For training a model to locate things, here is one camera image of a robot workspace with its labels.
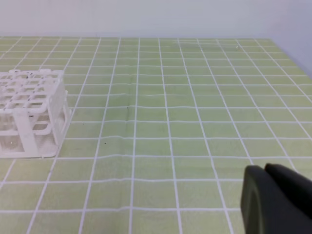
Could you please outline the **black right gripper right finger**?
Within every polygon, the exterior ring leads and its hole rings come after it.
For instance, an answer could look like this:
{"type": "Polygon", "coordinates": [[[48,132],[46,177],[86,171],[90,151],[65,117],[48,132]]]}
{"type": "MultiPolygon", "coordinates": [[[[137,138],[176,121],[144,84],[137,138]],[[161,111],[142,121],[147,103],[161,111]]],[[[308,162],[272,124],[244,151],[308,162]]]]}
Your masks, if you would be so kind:
{"type": "Polygon", "coordinates": [[[280,164],[266,164],[265,171],[286,197],[274,216],[278,234],[310,234],[312,232],[312,181],[280,164]]]}

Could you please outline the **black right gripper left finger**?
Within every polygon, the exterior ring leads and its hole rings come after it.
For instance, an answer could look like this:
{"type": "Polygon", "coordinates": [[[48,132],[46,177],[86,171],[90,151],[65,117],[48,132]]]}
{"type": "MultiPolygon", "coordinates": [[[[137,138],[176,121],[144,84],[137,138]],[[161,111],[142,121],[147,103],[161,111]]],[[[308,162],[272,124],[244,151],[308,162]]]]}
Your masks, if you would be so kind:
{"type": "Polygon", "coordinates": [[[247,166],[244,171],[240,208],[247,234],[271,234],[270,206],[275,182],[259,166],[247,166]]]}

